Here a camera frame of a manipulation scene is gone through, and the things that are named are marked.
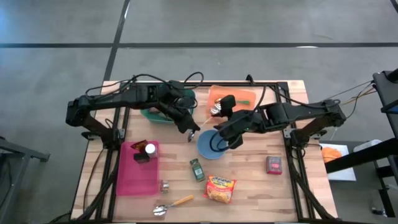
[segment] small red box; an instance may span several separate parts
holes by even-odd
[[[277,156],[267,156],[266,159],[267,174],[282,174],[282,159]]]

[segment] ramen noodle package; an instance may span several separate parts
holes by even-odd
[[[205,194],[206,198],[219,202],[230,203],[236,180],[208,176]]]

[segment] green can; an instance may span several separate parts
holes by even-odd
[[[205,173],[204,173],[203,169],[201,168],[199,160],[192,159],[189,163],[191,164],[193,175],[195,175],[197,182],[201,182],[201,181],[205,180],[206,179]]]

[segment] orange tray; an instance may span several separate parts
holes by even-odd
[[[214,106],[215,100],[219,98],[223,98],[227,95],[234,95],[236,101],[248,101],[250,104],[242,104],[242,103],[236,103],[236,106],[234,106],[233,111],[238,111],[238,110],[253,110],[254,109],[254,104],[256,103],[256,93],[252,91],[247,91],[247,90],[240,90],[238,88],[230,88],[230,87],[224,87],[224,86],[218,86],[218,85],[212,85],[209,90],[209,98],[207,101],[207,107],[206,107],[206,115],[209,118],[211,116],[210,114],[210,108]]]

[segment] white bottle cap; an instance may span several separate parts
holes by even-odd
[[[155,147],[154,144],[148,144],[148,145],[145,147],[145,151],[146,151],[146,153],[148,153],[148,154],[154,154],[154,153],[156,152],[156,147]]]

